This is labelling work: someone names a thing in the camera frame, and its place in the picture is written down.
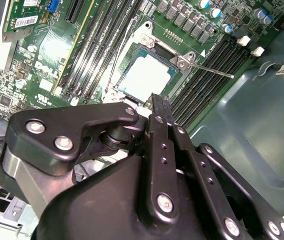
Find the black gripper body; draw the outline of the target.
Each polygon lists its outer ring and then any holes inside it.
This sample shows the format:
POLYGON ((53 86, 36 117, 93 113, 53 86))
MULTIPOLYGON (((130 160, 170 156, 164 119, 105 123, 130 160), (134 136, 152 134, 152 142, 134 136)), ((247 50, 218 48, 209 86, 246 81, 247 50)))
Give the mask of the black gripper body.
POLYGON ((132 156, 60 193, 35 240, 218 240, 198 183, 172 157, 132 156))

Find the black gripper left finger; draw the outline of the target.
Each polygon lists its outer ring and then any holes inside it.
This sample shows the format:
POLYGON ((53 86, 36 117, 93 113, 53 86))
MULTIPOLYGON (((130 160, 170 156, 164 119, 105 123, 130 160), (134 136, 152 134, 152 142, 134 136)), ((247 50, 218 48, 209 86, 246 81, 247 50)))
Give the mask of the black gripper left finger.
POLYGON ((0 183, 40 219, 60 193, 130 157, 172 157, 162 96, 140 109, 124 102, 25 110, 8 123, 0 183))

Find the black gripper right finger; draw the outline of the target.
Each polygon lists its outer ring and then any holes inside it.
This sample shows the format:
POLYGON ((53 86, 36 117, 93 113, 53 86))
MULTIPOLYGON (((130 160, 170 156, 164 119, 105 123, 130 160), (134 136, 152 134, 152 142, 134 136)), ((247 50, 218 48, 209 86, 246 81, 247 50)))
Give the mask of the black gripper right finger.
POLYGON ((178 166, 198 198, 200 220, 210 240, 284 240, 284 218, 209 144, 194 146, 176 124, 167 96, 161 112, 168 121, 178 166))

